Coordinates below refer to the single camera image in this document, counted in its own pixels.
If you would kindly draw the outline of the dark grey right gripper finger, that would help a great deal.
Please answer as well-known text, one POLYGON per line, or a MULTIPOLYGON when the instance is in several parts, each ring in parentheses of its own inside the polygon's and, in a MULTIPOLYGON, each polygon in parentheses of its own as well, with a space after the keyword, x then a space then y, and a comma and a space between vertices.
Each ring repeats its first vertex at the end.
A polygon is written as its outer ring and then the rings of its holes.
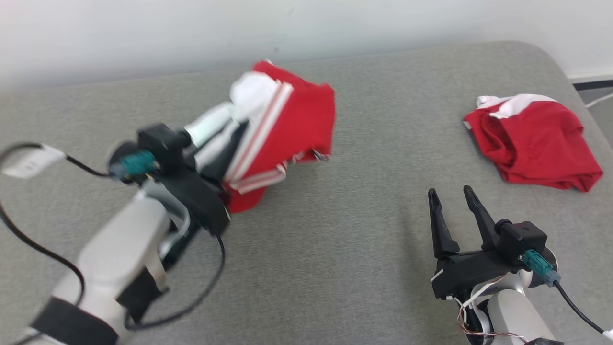
POLYGON ((433 253, 437 260, 458 254, 460 247, 453 240, 442 213, 442 204, 435 188, 428 191, 429 212, 431 217, 431 237, 433 253))
POLYGON ((463 191, 468 208, 474 214, 477 221, 477 226, 482 239, 481 249, 484 251, 495 249, 497 241, 499 240, 499 235, 495 231, 495 221, 493 221, 491 215, 488 213, 488 210, 481 203, 471 186, 464 185, 463 191))

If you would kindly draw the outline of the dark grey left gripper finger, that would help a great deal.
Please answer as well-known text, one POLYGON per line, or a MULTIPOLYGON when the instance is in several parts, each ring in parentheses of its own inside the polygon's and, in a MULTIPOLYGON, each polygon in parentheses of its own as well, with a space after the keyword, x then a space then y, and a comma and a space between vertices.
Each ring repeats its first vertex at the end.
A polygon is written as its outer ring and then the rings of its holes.
POLYGON ((195 150, 195 171, 199 178, 221 182, 232 163, 249 121, 230 121, 195 150))
POLYGON ((235 110, 234 104, 219 104, 204 112, 199 118, 184 127, 194 146, 203 146, 219 133, 230 120, 235 110))

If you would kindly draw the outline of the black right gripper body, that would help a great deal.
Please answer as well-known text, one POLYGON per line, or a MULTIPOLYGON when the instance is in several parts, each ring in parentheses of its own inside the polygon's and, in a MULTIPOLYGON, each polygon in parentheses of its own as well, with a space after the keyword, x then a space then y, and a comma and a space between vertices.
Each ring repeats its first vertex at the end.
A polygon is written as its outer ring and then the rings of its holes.
POLYGON ((444 299, 519 269, 523 262, 507 260, 496 250, 458 253, 437 260, 431 286, 436 299, 444 299))

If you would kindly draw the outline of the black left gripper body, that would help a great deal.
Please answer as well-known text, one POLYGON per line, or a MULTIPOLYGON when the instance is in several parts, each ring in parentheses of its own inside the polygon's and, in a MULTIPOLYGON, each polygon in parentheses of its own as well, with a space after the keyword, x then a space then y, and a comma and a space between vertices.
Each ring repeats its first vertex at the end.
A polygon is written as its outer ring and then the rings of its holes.
POLYGON ((208 165, 201 172, 179 167, 167 173, 167 190, 213 236, 230 225, 230 194, 223 186, 223 172, 208 165))

